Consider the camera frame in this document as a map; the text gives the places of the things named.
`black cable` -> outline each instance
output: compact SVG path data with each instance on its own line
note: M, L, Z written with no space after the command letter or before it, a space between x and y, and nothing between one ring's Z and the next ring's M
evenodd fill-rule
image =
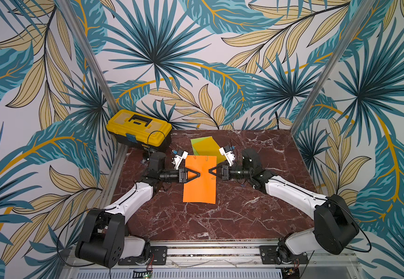
M313 253L315 253L315 250L314 250L314 251L312 252L312 254L310 255L310 258L309 258L309 260L307 261L306 266L304 267L303 273L301 273L301 275L299 276L299 279L301 279L301 277L302 277L302 276L303 276L303 274L304 274L304 271L306 271L307 265L309 264L310 259L311 259L311 258L312 258L312 256L313 256Z
M155 132L161 132L162 135L163 135L163 137L164 137L163 140L166 139L165 133L163 133L162 131L155 130L155 131L152 131L152 132L149 134L148 140L146 141L146 145L148 146L148 166L149 166L149 157L150 157L150 155L151 155L151 153L150 153L150 151L149 151L149 148L150 148L150 147L149 147L149 137L150 137L153 133L155 133Z
M302 191L302 190L300 190L300 189L298 189L298 188L296 188L296 187L293 187L293 186L290 185L290 184L286 184L284 181L279 181L279 180L277 180L277 179L271 179L271 178L270 178L269 180L274 180L274 181L278 181L278 182L280 182L280 183L284 183L284 185L290 186L290 187L292 187L292 188L294 188L294 189L296 189L296 190L298 190L298 191L300 191L300 192L303 192L303 193L305 193L306 195L311 196L311 197L314 198L314 199L319 199L319 200L325 200L325 201L331 201L331 202L333 202L335 205L337 205L339 208L341 208L342 211L346 212L346 214L349 215L349 217L355 222L355 224L358 226L358 229L363 233L363 235L366 237L366 240L367 240L368 243L369 243L369 249L367 249L367 250L357 250L357 249L348 248L348 247L345 247L345 248L346 248L346 249L349 249L349 250L352 250L352 251L361 252L361 253L369 253L369 252L371 251L371 249L372 249L372 243L371 243L371 241L369 240L369 237L368 237L368 236L365 234L365 232L361 229L360 225L357 223L357 221L354 219L354 217L353 217L347 210L345 210L341 205L339 205L336 201L334 201L334 200L332 200L332 199L321 199L321 198L318 198L318 197L314 197L314 196L312 196L311 194L306 193L306 192L304 192L304 191Z

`red marble table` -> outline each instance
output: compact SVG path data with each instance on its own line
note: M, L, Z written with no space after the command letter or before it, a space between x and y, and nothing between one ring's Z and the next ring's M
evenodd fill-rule
M288 130L176 130L166 151L172 168L171 151L193 154L191 138L212 136L219 146L234 139L239 154L254 148L263 167L301 187L315 191L309 173ZM120 198L146 168L143 151L129 148L112 201ZM216 204L184 203L183 184L163 184L158 192L130 218L132 235L151 240L277 238L313 227L313 221L293 206L236 181L216 184Z

